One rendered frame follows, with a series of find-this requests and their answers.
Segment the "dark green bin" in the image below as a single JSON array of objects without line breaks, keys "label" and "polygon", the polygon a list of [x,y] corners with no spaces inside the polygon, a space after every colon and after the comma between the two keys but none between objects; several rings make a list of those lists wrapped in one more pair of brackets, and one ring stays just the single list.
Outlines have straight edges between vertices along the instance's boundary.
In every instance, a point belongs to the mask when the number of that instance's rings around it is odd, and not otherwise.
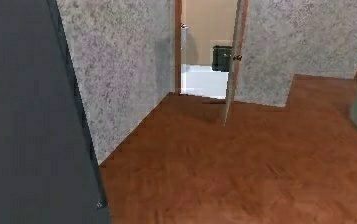
[{"label": "dark green bin", "polygon": [[213,47],[212,70],[228,72],[230,66],[232,47],[215,45]]}]

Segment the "brown door frame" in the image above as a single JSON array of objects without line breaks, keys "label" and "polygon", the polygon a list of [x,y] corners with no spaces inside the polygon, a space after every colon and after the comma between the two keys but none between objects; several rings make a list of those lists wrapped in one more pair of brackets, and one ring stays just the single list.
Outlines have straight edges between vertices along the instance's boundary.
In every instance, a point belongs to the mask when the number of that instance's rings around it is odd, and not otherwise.
[{"label": "brown door frame", "polygon": [[174,31],[175,31],[175,94],[181,93],[181,13],[182,0],[174,1]]}]

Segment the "dark grey cupboard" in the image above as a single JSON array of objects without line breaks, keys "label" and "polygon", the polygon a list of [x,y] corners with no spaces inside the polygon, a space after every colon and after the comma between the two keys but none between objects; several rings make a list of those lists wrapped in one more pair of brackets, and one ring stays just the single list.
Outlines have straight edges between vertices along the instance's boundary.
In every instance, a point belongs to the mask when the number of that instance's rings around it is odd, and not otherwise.
[{"label": "dark grey cupboard", "polygon": [[56,0],[0,0],[0,224],[112,224]]}]

